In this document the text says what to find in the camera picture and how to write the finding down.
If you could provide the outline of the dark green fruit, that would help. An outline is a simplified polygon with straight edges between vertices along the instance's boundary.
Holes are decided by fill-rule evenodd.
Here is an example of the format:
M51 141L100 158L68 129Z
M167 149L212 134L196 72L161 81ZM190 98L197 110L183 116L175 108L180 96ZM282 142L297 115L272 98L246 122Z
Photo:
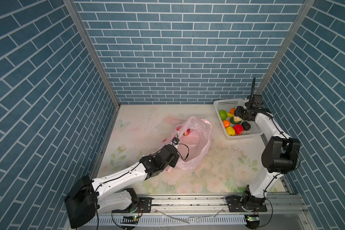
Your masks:
M230 121L233 125L237 125L237 124L240 124L240 123L242 122L242 121L241 121L240 123L235 123L232 117L229 119L229 121Z

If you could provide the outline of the red fruit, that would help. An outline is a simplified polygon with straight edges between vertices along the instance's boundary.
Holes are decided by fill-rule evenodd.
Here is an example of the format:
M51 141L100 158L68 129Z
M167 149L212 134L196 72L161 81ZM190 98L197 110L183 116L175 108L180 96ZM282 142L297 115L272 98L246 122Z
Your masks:
M241 135L244 132L244 128L241 124L236 124L233 129L236 135Z

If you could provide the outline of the light green fruit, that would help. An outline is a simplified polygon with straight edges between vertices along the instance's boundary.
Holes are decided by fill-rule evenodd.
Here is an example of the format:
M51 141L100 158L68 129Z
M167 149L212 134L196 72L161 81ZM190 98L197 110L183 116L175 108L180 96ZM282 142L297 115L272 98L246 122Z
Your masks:
M220 110L219 111L219 116L220 116L222 121L226 120L227 117L228 117L227 112L225 110Z

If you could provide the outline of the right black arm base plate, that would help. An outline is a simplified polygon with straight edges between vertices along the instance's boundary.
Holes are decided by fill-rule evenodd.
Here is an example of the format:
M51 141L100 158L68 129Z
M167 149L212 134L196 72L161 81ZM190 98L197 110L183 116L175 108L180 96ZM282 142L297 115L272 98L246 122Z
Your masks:
M225 201L229 212L267 212L264 198L232 195L227 196Z

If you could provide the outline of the yellow lemon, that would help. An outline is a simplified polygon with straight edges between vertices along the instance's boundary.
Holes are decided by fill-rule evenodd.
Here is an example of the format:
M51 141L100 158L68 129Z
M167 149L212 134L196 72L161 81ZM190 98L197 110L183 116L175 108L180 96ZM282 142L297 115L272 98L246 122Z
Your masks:
M226 132L227 132L227 134L229 136L235 136L236 135L236 132L235 132L233 127L229 126L229 127L225 128L225 129L226 129Z

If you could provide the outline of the pink plastic bag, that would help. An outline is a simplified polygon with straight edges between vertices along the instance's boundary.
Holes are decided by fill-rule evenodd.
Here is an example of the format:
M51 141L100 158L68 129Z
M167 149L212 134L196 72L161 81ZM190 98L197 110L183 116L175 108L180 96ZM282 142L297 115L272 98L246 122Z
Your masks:
M177 150L180 152L175 168L190 171L198 167L211 146L212 124L206 119L190 117L176 125L171 134L160 146L169 144L173 138L179 139Z

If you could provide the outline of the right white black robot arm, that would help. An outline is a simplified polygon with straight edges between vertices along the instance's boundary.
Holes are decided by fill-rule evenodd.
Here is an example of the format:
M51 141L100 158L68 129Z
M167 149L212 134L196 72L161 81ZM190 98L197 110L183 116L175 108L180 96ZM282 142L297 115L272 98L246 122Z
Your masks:
M285 133L266 108L238 106L235 115L242 120L254 121L267 140L261 156L263 168L242 194L241 205L252 210L264 204L269 189L278 179L296 169L301 143Z

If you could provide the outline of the dark avocado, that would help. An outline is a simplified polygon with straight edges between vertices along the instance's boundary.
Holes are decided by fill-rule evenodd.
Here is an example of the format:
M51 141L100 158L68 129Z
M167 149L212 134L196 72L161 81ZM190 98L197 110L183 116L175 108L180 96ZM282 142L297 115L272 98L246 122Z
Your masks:
M251 125L250 125L250 123L247 122L247 121L243 121L243 122L241 123L241 126L242 126L242 128L243 128L244 131L249 131L249 130L251 129Z

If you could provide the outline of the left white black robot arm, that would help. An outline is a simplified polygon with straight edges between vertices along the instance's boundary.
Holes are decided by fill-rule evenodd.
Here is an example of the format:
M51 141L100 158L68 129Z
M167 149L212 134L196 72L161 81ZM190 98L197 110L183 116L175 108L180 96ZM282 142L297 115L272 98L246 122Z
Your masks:
M175 167L181 157L177 147L173 143L164 145L134 165L105 177L81 177L64 199L71 228L85 225L99 213L136 209L140 199L130 185L155 177L168 166Z

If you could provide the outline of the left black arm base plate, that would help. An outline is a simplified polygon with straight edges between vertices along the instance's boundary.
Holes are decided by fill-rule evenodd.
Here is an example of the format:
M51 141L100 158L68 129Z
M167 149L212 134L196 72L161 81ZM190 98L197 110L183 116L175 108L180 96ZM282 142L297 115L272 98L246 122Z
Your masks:
M116 209L113 213L150 213L152 205L151 197L139 197L139 201L133 201L126 209Z

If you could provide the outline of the white garlic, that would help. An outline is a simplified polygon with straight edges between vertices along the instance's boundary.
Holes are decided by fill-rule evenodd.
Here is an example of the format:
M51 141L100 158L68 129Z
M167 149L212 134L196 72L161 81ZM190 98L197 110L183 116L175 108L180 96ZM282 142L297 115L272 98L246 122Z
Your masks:
M235 123L240 123L242 121L242 119L240 117L234 116L233 120Z

